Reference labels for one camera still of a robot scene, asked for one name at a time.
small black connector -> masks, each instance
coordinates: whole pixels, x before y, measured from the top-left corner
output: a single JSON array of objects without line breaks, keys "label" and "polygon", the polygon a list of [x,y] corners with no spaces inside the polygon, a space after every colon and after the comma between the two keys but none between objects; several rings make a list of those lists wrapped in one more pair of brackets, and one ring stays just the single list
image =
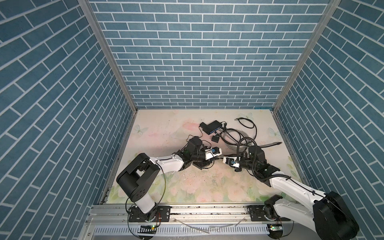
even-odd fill
[{"label": "small black connector", "polygon": [[212,142],[215,142],[215,143],[218,143],[218,141],[220,140],[220,137],[215,135],[215,136],[212,136]]}]

brick wall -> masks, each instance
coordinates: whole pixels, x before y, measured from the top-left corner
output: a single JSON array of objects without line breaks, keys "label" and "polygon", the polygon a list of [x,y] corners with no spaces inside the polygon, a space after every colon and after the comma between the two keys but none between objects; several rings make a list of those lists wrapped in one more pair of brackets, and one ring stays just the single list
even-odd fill
[{"label": "brick wall", "polygon": [[328,0],[94,1],[139,108],[270,108]]},{"label": "brick wall", "polygon": [[313,187],[384,239],[384,1],[342,0],[278,116]]},{"label": "brick wall", "polygon": [[0,1],[0,239],[78,237],[131,115],[77,0]]}]

floor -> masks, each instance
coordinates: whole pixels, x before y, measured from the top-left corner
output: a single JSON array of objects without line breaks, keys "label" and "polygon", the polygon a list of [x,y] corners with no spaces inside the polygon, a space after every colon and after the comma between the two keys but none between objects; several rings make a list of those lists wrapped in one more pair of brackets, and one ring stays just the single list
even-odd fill
[{"label": "floor", "polygon": [[[235,118],[249,118],[257,126],[256,143],[263,145],[282,141],[275,121],[269,110],[260,109],[220,109],[220,110],[139,110],[128,139],[117,174],[119,174],[138,154],[148,156],[169,156],[186,144],[188,135],[201,136],[199,124],[218,120],[226,121],[228,128],[243,130],[249,136],[255,135],[255,129],[247,129]],[[222,140],[211,142],[211,136],[203,132],[202,140],[218,146],[223,154],[232,154]],[[264,148],[265,156],[271,165],[280,168],[293,179],[300,180],[285,144]],[[166,174],[167,189],[162,202],[253,202],[265,201],[274,194],[284,193],[257,181],[246,170],[234,172],[234,169],[216,161],[210,169],[199,170],[190,166],[184,171]],[[149,190],[151,197],[158,201],[164,191],[164,178],[158,176]],[[114,182],[107,203],[125,203],[126,194]]]}]

